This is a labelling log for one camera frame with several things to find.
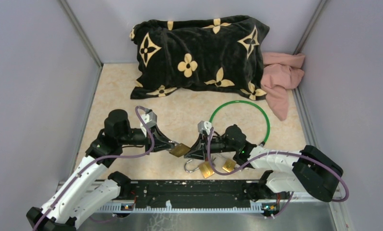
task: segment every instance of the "gray floor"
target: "gray floor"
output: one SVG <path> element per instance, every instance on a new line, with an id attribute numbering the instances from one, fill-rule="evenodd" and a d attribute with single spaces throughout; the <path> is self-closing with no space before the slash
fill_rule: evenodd
<path id="1" fill-rule="evenodd" d="M 95 214 L 96 219 L 110 215 Z M 334 231 L 328 203 L 291 203 L 275 220 L 254 214 L 132 214 L 106 224 L 90 220 L 79 231 Z"/>

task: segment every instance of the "floor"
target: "floor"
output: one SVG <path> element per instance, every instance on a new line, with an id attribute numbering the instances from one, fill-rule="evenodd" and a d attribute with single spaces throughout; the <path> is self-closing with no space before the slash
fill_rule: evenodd
<path id="1" fill-rule="evenodd" d="M 201 120 L 209 120 L 212 112 L 223 103 L 232 100 L 247 100 L 238 94 L 194 92 L 186 89 L 179 89 L 166 97 L 131 100 L 129 99 L 130 93 L 135 86 L 135 80 L 140 75 L 137 64 L 104 65 L 78 153 L 76 167 L 91 142 L 97 137 L 99 130 L 103 128 L 103 122 L 108 113 L 114 109 L 126 110 L 131 127 L 139 128 L 140 122 L 134 112 L 135 106 L 141 105 L 151 108 L 158 116 L 160 130 L 170 139 L 190 147 L 197 140 L 197 124 Z M 304 148 L 305 137 L 292 92 L 289 92 L 290 106 L 285 121 L 279 121 L 274 116 L 265 100 L 255 103 L 264 109 L 271 124 L 271 133 L 265 147 L 279 150 L 301 150 Z M 263 115 L 256 108 L 243 103 L 232 104 L 221 109 L 213 121 L 215 130 L 220 134 L 233 124 L 237 124 L 246 134 L 247 140 L 252 143 L 260 143 L 267 130 Z M 142 148 L 126 148 L 123 155 L 143 152 L 144 149 Z M 233 153 L 223 155 L 232 157 Z M 203 179 L 200 171 L 186 173 L 183 170 L 185 162 L 186 159 L 174 157 L 167 151 L 152 153 L 150 156 L 137 159 L 118 159 L 100 179 L 106 179 L 110 173 L 115 171 L 120 171 L 133 180 Z M 188 166 L 194 168 L 200 163 L 201 161 L 196 160 Z M 222 166 L 224 159 L 218 157 L 215 164 Z M 248 170 L 230 176 L 213 175 L 208 179 L 258 179 L 261 175 L 262 172 L 260 171 Z"/>

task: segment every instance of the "diamond star motif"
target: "diamond star motif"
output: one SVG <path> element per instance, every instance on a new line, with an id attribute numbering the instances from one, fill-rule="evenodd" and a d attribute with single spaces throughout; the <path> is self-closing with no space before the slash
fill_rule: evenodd
<path id="1" fill-rule="evenodd" d="M 145 35 L 142 43 L 140 44 L 139 54 L 142 57 L 143 63 L 145 66 L 148 66 L 148 62 L 151 59 L 152 55 L 154 55 L 161 47 L 154 44 L 149 37 L 149 33 Z"/>
<path id="2" fill-rule="evenodd" d="M 247 59 L 250 57 L 250 54 L 254 50 L 254 46 L 258 46 L 258 31 L 256 29 L 256 26 L 254 26 L 254 30 L 249 34 L 248 36 L 244 37 L 243 39 L 238 40 L 239 43 L 241 43 L 246 49 L 247 49 Z"/>

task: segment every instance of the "pink towel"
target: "pink towel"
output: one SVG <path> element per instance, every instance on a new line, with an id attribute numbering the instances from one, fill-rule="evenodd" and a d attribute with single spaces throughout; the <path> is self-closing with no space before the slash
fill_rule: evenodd
<path id="1" fill-rule="evenodd" d="M 298 87 L 304 76 L 300 68 L 305 59 L 304 54 L 289 55 L 264 52 L 264 75 L 261 89 L 267 92 L 265 99 L 278 119 L 285 120 L 288 115 L 288 93 L 286 90 Z"/>

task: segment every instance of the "metal frame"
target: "metal frame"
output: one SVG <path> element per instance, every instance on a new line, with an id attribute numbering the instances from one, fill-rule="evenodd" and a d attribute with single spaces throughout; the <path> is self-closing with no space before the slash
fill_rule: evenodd
<path id="1" fill-rule="evenodd" d="M 60 6 L 62 7 L 62 9 L 64 10 L 64 12 L 66 13 L 67 17 L 69 18 L 72 26 L 74 27 L 77 34 L 79 35 L 79 37 L 80 37 L 83 45 L 87 49 L 88 53 L 91 55 L 91 57 L 94 59 L 94 62 L 99 67 L 99 72 L 98 72 L 98 76 L 97 76 L 97 83 L 93 89 L 93 92 L 95 95 L 95 91 L 96 91 L 96 88 L 98 86 L 99 78 L 101 76 L 103 63 L 101 62 L 97 52 L 95 51 L 89 38 L 85 34 L 81 24 L 79 23 L 78 19 L 76 18 L 75 14 L 72 11 L 71 7 L 69 6 L 67 0 L 58 0 L 58 2 L 60 4 Z M 321 0 L 319 2 L 315 12 L 313 13 L 313 15 L 312 15 L 307 27 L 306 27 L 306 30 L 304 31 L 304 33 L 303 33 L 295 51 L 294 51 L 294 54 L 298 54 L 301 52 L 301 50 L 302 50 L 303 46 L 305 45 L 310 33 L 312 32 L 317 20 L 319 19 L 320 15 L 322 14 L 323 10 L 325 9 L 326 5 L 329 2 L 330 2 L 330 0 Z M 297 110 L 299 113 L 299 118 L 301 121 L 302 129 L 304 131 L 306 143 L 314 145 L 316 147 L 319 147 L 318 141 L 317 141 L 317 138 L 315 135 L 315 130 L 313 128 L 312 120 L 309 116 L 309 111 L 308 111 L 307 106 L 306 106 L 305 97 L 303 96 L 303 94 L 301 92 L 301 85 L 299 85 L 298 88 L 293 90 L 293 94 L 294 94 L 296 107 L 297 107 Z M 81 146 L 82 137 L 84 135 L 84 131 L 85 131 L 85 127 L 86 127 L 86 124 L 88 121 L 89 111 L 90 111 L 93 99 L 94 99 L 94 96 L 92 97 L 92 99 L 89 103 L 89 108 L 87 110 L 87 119 L 83 125 L 82 130 L 81 130 L 82 134 L 81 134 L 80 142 L 77 145 L 77 153 L 78 153 L 79 148 Z M 74 162 L 74 165 L 72 166 L 71 172 L 74 171 L 75 162 Z M 299 197 L 297 199 L 298 200 L 294 200 L 294 201 L 302 202 L 304 198 Z M 341 231 L 341 230 L 348 230 L 348 231 L 353 230 L 352 229 L 353 224 L 351 222 L 351 219 L 350 219 L 350 216 L 349 216 L 349 213 L 347 210 L 347 206 L 345 203 L 330 203 L 330 209 L 331 209 L 331 213 L 332 213 L 333 220 L 334 220 L 334 223 L 335 223 L 337 230 L 339 230 L 339 231 Z"/>

